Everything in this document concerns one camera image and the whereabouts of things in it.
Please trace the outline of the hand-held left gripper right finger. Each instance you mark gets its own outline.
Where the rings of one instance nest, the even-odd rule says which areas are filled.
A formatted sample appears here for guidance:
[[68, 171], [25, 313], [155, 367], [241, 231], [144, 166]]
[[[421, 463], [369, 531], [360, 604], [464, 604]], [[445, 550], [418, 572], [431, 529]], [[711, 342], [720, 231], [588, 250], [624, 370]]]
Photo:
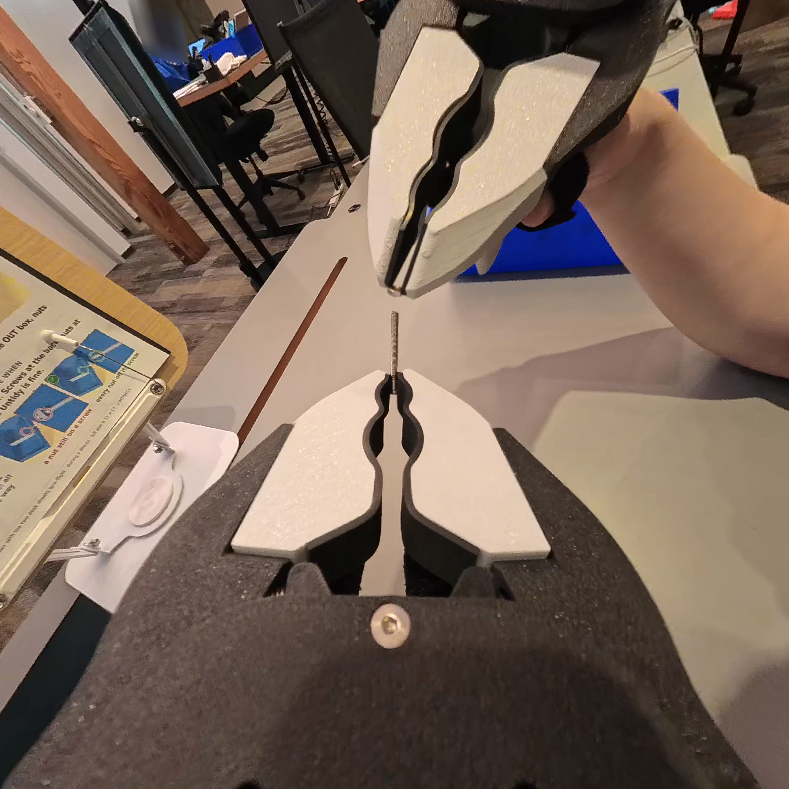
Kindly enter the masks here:
[[399, 374], [397, 390], [406, 554], [421, 567], [547, 558], [548, 540], [489, 422], [414, 370]]

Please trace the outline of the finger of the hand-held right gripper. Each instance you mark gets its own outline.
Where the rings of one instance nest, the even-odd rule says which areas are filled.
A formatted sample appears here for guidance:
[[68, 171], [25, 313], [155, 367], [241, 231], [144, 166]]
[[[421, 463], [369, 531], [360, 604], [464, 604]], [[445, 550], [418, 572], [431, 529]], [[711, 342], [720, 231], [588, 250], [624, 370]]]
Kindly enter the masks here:
[[464, 113], [480, 83], [482, 62], [451, 28], [423, 27], [409, 52], [379, 122], [372, 131], [368, 236], [381, 287], [405, 285], [406, 271], [425, 224], [429, 200], [448, 187], [440, 163], [458, 161], [462, 145], [441, 138]]
[[456, 166], [448, 195], [425, 220], [402, 294], [416, 299], [481, 263], [537, 205], [547, 160], [600, 67], [560, 53], [507, 67], [482, 139]]

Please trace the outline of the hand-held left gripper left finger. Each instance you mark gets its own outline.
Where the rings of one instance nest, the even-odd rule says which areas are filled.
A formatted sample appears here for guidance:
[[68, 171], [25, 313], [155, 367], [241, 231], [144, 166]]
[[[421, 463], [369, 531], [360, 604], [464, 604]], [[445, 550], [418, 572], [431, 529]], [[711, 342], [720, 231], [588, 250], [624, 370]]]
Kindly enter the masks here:
[[290, 563], [365, 563], [380, 542], [391, 376], [374, 371], [295, 421], [231, 547]]

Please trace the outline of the blue plastic bin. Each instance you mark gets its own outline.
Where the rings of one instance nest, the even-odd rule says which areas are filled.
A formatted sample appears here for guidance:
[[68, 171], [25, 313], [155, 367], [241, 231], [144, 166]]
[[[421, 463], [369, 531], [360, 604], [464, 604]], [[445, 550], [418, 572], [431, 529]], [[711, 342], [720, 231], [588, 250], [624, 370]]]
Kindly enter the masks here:
[[622, 262], [580, 201], [573, 216], [541, 231], [515, 228], [503, 239], [489, 270], [473, 265], [459, 279], [493, 279], [503, 275], [552, 274], [558, 271], [621, 270]]

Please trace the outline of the person's right forearm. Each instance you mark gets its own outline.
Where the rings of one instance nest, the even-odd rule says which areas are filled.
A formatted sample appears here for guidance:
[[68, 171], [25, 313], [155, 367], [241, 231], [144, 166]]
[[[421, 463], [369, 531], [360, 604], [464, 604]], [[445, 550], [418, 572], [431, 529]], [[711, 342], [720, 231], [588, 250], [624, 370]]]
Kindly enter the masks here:
[[713, 184], [704, 188], [705, 216], [696, 226], [705, 245], [703, 269], [692, 269], [672, 253], [628, 270], [696, 344], [787, 379], [787, 205], [719, 161]]

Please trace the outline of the person's right hand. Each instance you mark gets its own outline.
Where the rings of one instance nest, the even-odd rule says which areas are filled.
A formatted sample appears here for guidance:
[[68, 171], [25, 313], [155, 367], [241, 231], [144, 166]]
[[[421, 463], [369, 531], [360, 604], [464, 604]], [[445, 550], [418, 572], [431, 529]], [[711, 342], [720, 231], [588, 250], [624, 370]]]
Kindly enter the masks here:
[[696, 226], [720, 161], [663, 95], [639, 90], [623, 120], [583, 158], [581, 202], [626, 268], [675, 253], [703, 269]]

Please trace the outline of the black office chair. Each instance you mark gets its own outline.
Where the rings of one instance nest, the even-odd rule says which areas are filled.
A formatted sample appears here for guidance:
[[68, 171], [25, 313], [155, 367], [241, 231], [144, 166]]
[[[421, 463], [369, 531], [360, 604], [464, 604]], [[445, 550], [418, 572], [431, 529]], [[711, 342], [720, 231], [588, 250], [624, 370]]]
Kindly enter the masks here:
[[757, 86], [750, 84], [741, 77], [743, 57], [735, 54], [735, 44], [742, 30], [745, 15], [750, 7], [750, 1], [735, 2], [736, 10], [731, 20], [731, 26], [720, 53], [711, 54], [705, 51], [703, 33], [698, 21], [714, 5], [713, 1], [681, 1], [685, 17], [693, 30], [698, 34], [698, 56], [708, 89], [715, 99], [721, 88], [728, 88], [743, 93], [743, 97], [734, 105], [732, 113], [743, 117], [750, 113], [755, 105]]
[[242, 189], [260, 221], [263, 221], [263, 198], [274, 189], [290, 190], [305, 200], [300, 184], [305, 181], [303, 171], [262, 172], [258, 163], [268, 161], [263, 150], [263, 138], [271, 131], [275, 113], [268, 108], [243, 112], [227, 124], [222, 137], [222, 163]]

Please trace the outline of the wooden top desk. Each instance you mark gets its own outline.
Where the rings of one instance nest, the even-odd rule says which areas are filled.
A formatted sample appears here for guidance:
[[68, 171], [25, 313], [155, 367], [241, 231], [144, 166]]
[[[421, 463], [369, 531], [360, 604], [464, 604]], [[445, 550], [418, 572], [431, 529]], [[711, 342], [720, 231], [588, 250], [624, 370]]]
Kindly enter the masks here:
[[[306, 80], [290, 52], [274, 63], [269, 61], [265, 51], [258, 51], [245, 60], [230, 56], [226, 62], [233, 65], [233, 68], [222, 74], [217, 63], [209, 60], [209, 67], [201, 77], [174, 95], [178, 105], [186, 111], [221, 166], [225, 167], [222, 163], [222, 137], [226, 125], [232, 123], [241, 113], [247, 112], [243, 110], [243, 106], [256, 98], [276, 78], [282, 77], [320, 160], [315, 168], [330, 168], [335, 164], [340, 171], [344, 170], [328, 127], [321, 118]], [[238, 209], [245, 203], [251, 205], [243, 192], [242, 196], [242, 202], [236, 205]], [[264, 198], [263, 202], [263, 221], [258, 219], [251, 205], [263, 226], [263, 229], [257, 232], [259, 238], [281, 238], [298, 234], [304, 229], [303, 222], [280, 224]]]

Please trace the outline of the black monitor on stand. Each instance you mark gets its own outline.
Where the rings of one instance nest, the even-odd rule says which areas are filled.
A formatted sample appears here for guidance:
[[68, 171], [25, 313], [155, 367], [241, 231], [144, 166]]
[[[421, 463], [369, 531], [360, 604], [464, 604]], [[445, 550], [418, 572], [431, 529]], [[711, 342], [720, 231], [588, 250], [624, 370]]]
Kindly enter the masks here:
[[[219, 163], [143, 49], [128, 21], [108, 2], [93, 2], [69, 42], [140, 136], [238, 260], [254, 291], [276, 261], [223, 187]], [[258, 252], [254, 263], [202, 197], [211, 191]]]

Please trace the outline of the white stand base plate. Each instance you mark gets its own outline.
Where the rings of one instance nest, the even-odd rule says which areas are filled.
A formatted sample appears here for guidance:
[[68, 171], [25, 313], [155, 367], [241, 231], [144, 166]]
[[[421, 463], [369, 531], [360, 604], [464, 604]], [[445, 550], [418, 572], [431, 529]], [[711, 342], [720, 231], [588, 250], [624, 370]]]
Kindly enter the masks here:
[[65, 564], [65, 582], [114, 613], [175, 521], [229, 468], [239, 441], [220, 429], [176, 422], [163, 429]]

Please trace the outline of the wooden post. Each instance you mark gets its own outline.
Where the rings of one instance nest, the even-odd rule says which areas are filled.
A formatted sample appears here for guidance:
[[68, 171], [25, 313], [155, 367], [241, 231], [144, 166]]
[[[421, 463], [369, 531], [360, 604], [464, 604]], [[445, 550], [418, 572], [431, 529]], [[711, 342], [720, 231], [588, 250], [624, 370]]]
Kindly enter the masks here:
[[185, 265], [202, 260], [208, 246], [175, 211], [113, 134], [92, 114], [34, 43], [2, 9], [2, 65], [39, 100], [54, 128]]

